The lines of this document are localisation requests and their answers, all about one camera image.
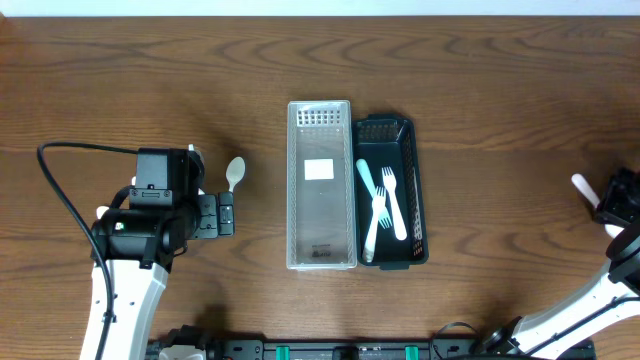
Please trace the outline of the white spoon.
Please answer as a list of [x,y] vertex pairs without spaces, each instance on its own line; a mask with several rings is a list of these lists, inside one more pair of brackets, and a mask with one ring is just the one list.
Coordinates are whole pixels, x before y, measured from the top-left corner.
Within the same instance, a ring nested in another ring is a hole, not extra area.
[[106,205],[99,206],[96,209],[96,218],[100,220],[108,210],[109,210],[109,207]]
[[[600,199],[584,176],[579,173],[575,173],[571,177],[571,182],[582,196],[593,206],[593,208],[596,209],[600,203]],[[615,238],[623,230],[622,227],[613,224],[605,224],[604,229],[611,238]]]
[[226,169],[226,179],[229,184],[229,192],[233,193],[235,187],[242,181],[246,173],[245,160],[238,156],[235,157]]

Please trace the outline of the white fork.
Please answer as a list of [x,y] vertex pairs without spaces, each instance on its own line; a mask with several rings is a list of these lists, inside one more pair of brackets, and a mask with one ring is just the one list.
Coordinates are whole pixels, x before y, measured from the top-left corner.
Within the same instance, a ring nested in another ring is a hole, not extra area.
[[374,258],[379,218],[385,208],[386,190],[383,187],[378,186],[376,188],[376,193],[372,199],[372,218],[366,234],[363,249],[363,258],[367,263],[371,263]]
[[394,234],[397,240],[404,241],[407,239],[407,230],[404,224],[404,218],[402,216],[399,203],[396,196],[397,180],[395,174],[390,166],[383,167],[382,179],[383,185],[387,190],[392,213],[392,221]]

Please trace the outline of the pale blue plastic fork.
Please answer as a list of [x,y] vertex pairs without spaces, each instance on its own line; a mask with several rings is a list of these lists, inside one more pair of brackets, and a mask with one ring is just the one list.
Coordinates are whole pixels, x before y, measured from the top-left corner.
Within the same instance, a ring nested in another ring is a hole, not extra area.
[[[370,196],[374,197],[376,195],[376,186],[374,185],[372,174],[367,161],[365,159],[358,159],[356,161],[356,168]],[[384,208],[379,215],[378,222],[383,229],[389,229],[392,226],[392,220],[387,208]]]

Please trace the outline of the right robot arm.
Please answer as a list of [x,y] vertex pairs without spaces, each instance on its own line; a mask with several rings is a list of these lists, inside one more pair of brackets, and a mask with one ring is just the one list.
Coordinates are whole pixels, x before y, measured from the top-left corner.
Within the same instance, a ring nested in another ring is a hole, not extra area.
[[496,330],[478,345],[477,354],[557,359],[591,335],[639,314],[639,174],[619,169],[601,197],[582,175],[571,181],[594,206],[594,221],[612,237],[605,264],[569,297]]

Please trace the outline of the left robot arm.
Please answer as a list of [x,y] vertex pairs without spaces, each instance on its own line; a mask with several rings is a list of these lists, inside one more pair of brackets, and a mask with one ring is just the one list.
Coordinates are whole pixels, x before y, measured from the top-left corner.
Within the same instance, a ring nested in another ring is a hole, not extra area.
[[175,257],[189,240],[212,240],[235,232],[234,195],[198,191],[177,208],[121,207],[125,199],[165,193],[122,188],[92,226],[110,279],[92,271],[92,304],[82,345],[82,359],[142,359],[155,311]]

